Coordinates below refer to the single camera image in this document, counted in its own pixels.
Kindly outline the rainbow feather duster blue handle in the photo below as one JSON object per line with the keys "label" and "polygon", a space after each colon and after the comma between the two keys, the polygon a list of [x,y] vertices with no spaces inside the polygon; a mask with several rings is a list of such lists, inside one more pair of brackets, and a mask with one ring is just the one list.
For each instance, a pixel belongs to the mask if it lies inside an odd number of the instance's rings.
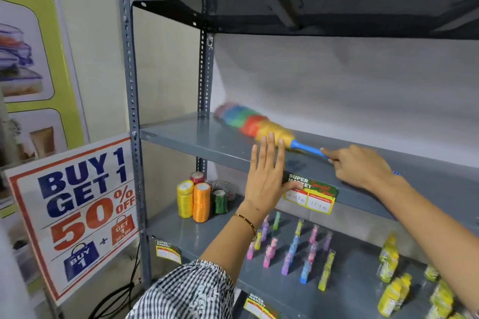
{"label": "rainbow feather duster blue handle", "polygon": [[327,158],[320,149],[299,142],[294,133],[289,129],[244,105],[226,102],[214,111],[214,117],[258,142],[261,141],[262,137],[267,137],[269,133],[273,133],[276,146],[278,146],[279,140],[282,139],[286,149],[303,151],[324,159]]}

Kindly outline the white promotional sign board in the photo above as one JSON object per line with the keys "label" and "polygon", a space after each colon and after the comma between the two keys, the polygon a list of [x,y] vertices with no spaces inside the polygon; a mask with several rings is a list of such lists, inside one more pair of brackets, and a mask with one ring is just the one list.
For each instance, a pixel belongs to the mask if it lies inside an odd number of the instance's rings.
{"label": "white promotional sign board", "polygon": [[128,133],[10,168],[5,175],[57,306],[138,237]]}

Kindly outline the black white checkered sleeve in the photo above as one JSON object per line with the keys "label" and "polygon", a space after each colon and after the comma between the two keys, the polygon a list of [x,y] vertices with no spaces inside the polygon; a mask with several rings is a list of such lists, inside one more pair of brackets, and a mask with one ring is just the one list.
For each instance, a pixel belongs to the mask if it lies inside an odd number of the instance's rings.
{"label": "black white checkered sleeve", "polygon": [[219,265],[195,260],[160,278],[125,319],[232,319],[234,289]]}

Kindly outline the group of pastel small bottles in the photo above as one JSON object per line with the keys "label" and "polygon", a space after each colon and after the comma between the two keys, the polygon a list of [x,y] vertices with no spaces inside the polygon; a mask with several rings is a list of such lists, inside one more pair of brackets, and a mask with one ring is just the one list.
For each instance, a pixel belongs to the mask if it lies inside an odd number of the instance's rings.
{"label": "group of pastel small bottles", "polygon": [[329,279],[335,233],[310,221],[275,210],[251,243],[239,282],[272,293],[292,282],[300,287]]}

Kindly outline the small green yellow price label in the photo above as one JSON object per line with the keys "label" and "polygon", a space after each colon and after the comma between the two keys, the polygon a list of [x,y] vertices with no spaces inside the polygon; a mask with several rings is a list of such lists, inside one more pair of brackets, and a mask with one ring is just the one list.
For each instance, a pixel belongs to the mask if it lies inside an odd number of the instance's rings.
{"label": "small green yellow price label", "polygon": [[155,251],[156,256],[159,258],[176,262],[180,265],[182,264],[182,254],[180,250],[167,241],[155,239]]}
{"label": "small green yellow price label", "polygon": [[255,294],[248,294],[243,309],[249,312],[253,319],[284,319],[279,310]]}

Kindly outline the large green yellow price label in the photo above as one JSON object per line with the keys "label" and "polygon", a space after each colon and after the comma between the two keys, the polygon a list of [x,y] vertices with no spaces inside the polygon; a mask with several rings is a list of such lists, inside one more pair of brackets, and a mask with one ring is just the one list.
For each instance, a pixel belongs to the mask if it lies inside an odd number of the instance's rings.
{"label": "large green yellow price label", "polygon": [[330,215],[339,194],[339,189],[330,184],[284,171],[283,183],[295,181],[302,189],[292,189],[283,195],[283,199],[308,210]]}

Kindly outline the green yellow wall poster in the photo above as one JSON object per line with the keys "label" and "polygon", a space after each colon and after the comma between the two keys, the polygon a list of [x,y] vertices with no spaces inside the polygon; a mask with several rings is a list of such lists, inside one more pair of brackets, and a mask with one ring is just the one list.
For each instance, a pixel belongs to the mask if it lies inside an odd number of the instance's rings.
{"label": "green yellow wall poster", "polygon": [[89,142],[70,53],[56,0],[0,0],[0,216],[4,170]]}

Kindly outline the person's right forearm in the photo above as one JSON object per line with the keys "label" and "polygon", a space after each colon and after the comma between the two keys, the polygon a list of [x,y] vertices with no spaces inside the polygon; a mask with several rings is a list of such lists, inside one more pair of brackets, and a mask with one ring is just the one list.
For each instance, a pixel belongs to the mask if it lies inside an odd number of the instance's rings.
{"label": "person's right forearm", "polygon": [[374,195],[414,238],[460,301],[479,316],[479,238],[403,177],[380,180]]}

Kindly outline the person's left forearm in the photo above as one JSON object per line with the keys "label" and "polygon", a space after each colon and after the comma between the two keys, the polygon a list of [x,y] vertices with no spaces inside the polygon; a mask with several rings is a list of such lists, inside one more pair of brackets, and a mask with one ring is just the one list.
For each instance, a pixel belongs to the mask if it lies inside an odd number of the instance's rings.
{"label": "person's left forearm", "polygon": [[273,208],[245,198],[199,259],[217,264],[236,285],[249,245],[256,237],[255,230]]}

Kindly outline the grey metal shelving rack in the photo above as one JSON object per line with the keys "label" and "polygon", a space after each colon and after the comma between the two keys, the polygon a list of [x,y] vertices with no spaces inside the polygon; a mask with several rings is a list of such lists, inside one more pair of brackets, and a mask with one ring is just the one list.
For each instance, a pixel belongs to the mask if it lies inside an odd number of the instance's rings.
{"label": "grey metal shelving rack", "polygon": [[[141,141],[248,171],[253,138],[213,117],[213,61],[220,36],[392,38],[479,41],[479,0],[119,0],[129,135],[139,194],[140,252],[146,253],[147,206]],[[200,30],[197,113],[157,124],[139,123],[133,8]]]}

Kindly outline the person's right hand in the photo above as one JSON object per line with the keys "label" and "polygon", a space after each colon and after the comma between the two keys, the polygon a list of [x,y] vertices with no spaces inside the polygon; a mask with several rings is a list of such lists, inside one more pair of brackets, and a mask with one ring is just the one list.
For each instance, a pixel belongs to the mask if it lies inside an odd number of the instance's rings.
{"label": "person's right hand", "polygon": [[353,144],[337,150],[320,148],[320,151],[331,164],[332,160],[341,161],[347,175],[345,183],[351,186],[381,195],[382,191],[398,183],[390,166],[373,149]]}

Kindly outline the person's left hand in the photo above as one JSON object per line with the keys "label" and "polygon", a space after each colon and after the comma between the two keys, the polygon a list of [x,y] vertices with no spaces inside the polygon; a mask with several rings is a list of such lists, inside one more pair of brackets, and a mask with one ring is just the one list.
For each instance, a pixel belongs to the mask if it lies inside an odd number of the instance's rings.
{"label": "person's left hand", "polygon": [[281,196],[286,193],[286,183],[283,183],[285,163],[284,141],[280,139],[278,146],[275,146],[274,170],[270,173],[266,171],[267,137],[262,137],[260,143],[257,145],[259,148],[258,178],[256,181],[250,181],[248,171],[245,198],[261,204],[266,203],[275,208]]}

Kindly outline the group of yellow liquid bottles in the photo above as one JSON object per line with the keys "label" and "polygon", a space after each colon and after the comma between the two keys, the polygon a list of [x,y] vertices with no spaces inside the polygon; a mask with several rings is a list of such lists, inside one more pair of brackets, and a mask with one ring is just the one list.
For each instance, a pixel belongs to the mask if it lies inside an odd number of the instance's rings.
{"label": "group of yellow liquid bottles", "polygon": [[[400,310],[408,299],[412,288],[412,275],[409,273],[395,275],[399,264],[399,252],[394,232],[387,236],[378,258],[380,266],[377,274],[387,286],[379,299],[377,310],[388,318]],[[439,272],[434,267],[431,265],[426,267],[424,278],[431,282],[438,281],[429,297],[431,306],[424,319],[479,319],[479,314],[467,309],[454,311],[456,295],[446,281],[440,278]]]}

